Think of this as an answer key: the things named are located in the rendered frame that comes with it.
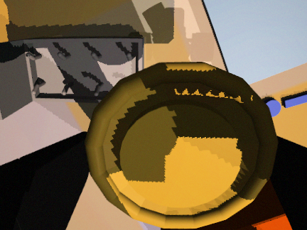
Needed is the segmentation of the yellow round plate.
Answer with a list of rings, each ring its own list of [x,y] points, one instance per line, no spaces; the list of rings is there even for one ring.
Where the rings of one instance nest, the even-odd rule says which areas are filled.
[[[270,108],[241,76],[160,62],[119,80],[93,111],[89,174],[109,203],[162,229],[196,229],[249,205],[272,175]]]

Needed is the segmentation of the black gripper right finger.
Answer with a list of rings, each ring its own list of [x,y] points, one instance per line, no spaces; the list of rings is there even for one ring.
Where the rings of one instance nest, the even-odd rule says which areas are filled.
[[[270,180],[293,230],[307,230],[307,147],[278,136]]]

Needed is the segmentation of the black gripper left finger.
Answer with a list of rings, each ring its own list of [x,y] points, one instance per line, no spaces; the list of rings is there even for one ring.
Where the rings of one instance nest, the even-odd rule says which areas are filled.
[[[66,230],[88,179],[86,134],[0,165],[0,230]]]

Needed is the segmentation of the white dish rack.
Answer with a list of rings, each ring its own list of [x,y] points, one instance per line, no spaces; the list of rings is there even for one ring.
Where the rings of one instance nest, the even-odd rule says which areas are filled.
[[[144,38],[0,42],[0,120],[32,101],[97,104],[139,70],[144,70]]]

